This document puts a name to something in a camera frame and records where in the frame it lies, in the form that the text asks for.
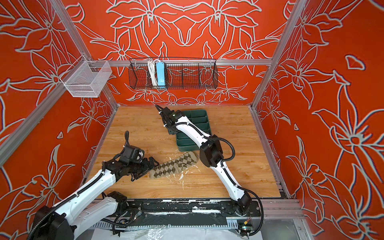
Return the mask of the brown argyle sock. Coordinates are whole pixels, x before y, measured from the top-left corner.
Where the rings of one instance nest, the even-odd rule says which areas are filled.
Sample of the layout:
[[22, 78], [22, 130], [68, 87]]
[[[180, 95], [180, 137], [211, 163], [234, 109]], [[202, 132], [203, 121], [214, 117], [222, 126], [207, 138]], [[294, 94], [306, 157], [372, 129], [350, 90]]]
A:
[[199, 158], [194, 152], [185, 152], [168, 162], [159, 164], [149, 171], [150, 179], [158, 179], [170, 175], [181, 174], [184, 170], [198, 163]]

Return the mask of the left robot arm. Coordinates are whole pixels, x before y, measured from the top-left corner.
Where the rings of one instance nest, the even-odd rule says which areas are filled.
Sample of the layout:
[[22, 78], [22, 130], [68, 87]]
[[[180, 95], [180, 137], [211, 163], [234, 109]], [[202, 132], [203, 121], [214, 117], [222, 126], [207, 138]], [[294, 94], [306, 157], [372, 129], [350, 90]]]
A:
[[99, 195], [124, 176], [135, 181], [159, 166], [152, 157], [134, 146], [124, 149], [111, 160], [102, 163], [102, 168], [87, 183], [72, 195], [53, 205], [40, 208], [34, 218], [29, 240], [75, 240], [83, 232], [102, 219], [113, 215], [125, 201], [125, 197], [106, 197], [92, 205]]

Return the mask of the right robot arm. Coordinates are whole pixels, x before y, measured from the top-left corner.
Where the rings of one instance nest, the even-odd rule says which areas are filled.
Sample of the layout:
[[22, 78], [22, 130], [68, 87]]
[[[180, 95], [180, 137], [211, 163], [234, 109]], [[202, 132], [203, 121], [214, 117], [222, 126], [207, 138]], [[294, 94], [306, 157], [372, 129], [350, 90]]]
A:
[[235, 157], [236, 152], [233, 145], [226, 139], [204, 132], [181, 111], [173, 111], [159, 105], [155, 105], [155, 107], [170, 135], [183, 133], [199, 147], [200, 161], [216, 173], [228, 191], [238, 213], [245, 215], [249, 211], [252, 198], [247, 190], [238, 183], [227, 166], [227, 162]]

